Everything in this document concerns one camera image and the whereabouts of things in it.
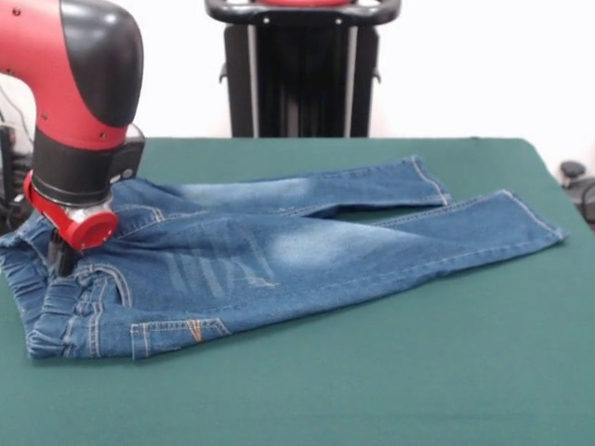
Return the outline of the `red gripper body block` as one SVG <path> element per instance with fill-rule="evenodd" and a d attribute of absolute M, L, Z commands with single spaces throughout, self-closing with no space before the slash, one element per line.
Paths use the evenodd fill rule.
<path fill-rule="evenodd" d="M 33 208 L 57 230 L 59 237 L 76 251 L 102 246 L 115 233 L 118 217 L 111 209 L 112 196 L 91 206 L 54 203 L 33 186 L 33 171 L 24 179 L 24 196 Z"/>

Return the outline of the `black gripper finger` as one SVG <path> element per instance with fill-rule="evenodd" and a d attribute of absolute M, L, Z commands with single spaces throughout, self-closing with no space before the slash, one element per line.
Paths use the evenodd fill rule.
<path fill-rule="evenodd" d="M 77 260 L 77 252 L 70 245 L 63 245 L 58 250 L 58 274 L 70 275 Z"/>
<path fill-rule="evenodd" d="M 57 230 L 52 230 L 47 248 L 47 262 L 51 267 L 56 268 L 60 264 L 62 252 L 62 239 Z"/>

